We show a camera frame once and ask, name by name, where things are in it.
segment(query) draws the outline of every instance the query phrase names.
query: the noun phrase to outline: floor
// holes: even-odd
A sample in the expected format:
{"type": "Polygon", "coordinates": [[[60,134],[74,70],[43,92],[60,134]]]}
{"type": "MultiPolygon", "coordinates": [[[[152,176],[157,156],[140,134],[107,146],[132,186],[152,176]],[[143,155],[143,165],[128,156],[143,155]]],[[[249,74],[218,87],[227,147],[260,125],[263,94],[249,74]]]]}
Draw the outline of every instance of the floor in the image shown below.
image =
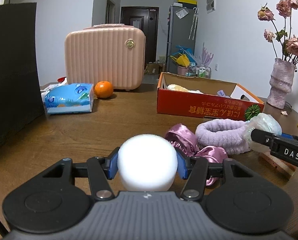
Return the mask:
{"type": "Polygon", "coordinates": [[[142,79],[143,84],[157,84],[159,79],[159,75],[144,75],[144,78],[142,79]]]}

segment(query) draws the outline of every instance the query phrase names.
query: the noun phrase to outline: blue tissue package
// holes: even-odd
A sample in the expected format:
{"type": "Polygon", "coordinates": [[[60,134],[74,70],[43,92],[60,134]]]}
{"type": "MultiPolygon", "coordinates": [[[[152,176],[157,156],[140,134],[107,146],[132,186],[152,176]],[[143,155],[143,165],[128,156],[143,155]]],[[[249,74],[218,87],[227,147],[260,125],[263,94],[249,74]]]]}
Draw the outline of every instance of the blue tissue package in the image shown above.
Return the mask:
{"type": "Polygon", "coordinates": [[[47,113],[90,113],[93,95],[93,84],[74,83],[54,88],[45,96],[47,113]]]}

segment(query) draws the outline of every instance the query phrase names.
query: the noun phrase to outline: dried rose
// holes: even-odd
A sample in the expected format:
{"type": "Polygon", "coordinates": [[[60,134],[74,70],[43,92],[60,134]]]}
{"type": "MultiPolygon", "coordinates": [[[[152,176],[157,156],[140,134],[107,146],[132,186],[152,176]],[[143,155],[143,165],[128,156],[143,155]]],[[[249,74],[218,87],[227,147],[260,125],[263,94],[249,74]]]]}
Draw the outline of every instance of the dried rose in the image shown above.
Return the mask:
{"type": "Polygon", "coordinates": [[[293,35],[293,38],[288,40],[286,50],[290,54],[298,56],[298,39],[295,35],[293,35]]]}
{"type": "Polygon", "coordinates": [[[261,7],[260,11],[258,11],[258,19],[260,21],[272,21],[274,20],[273,15],[272,11],[266,6],[261,7]]]}
{"type": "Polygon", "coordinates": [[[277,3],[277,10],[279,11],[279,15],[283,17],[290,17],[291,15],[291,7],[289,6],[288,2],[285,0],[280,0],[279,3],[277,3]]]}
{"type": "Polygon", "coordinates": [[[285,0],[292,9],[298,9],[298,0],[285,0]]]}
{"type": "Polygon", "coordinates": [[[268,31],[266,29],[265,29],[265,32],[264,32],[264,37],[265,37],[266,41],[268,41],[268,42],[272,42],[272,39],[275,38],[273,32],[268,31]]]}

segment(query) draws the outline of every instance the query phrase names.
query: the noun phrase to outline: red cardboard box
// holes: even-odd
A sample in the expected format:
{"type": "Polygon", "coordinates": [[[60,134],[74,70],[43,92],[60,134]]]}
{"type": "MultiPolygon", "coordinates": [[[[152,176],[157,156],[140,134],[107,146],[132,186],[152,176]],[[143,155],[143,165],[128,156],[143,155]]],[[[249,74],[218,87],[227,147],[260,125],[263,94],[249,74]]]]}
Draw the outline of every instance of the red cardboard box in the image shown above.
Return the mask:
{"type": "Polygon", "coordinates": [[[247,121],[262,112],[265,106],[263,101],[240,84],[201,77],[161,73],[157,89],[159,114],[247,121]],[[167,89],[170,84],[188,90],[200,90],[203,94],[171,91],[167,89]],[[218,96],[219,90],[231,98],[218,96]]]}

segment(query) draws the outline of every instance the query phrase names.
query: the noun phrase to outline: plastic bubble wrap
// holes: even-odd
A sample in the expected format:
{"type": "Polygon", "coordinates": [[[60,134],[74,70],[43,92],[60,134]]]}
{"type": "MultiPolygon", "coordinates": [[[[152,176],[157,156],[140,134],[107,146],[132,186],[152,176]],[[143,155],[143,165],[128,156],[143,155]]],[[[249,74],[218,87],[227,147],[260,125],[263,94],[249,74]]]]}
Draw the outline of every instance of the plastic bubble wrap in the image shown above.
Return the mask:
{"type": "Polygon", "coordinates": [[[254,129],[281,135],[282,130],[280,124],[269,114],[260,113],[257,116],[246,122],[246,129],[243,133],[243,138],[247,141],[251,150],[256,152],[265,152],[269,148],[260,143],[256,143],[251,139],[251,132],[254,129]]]}

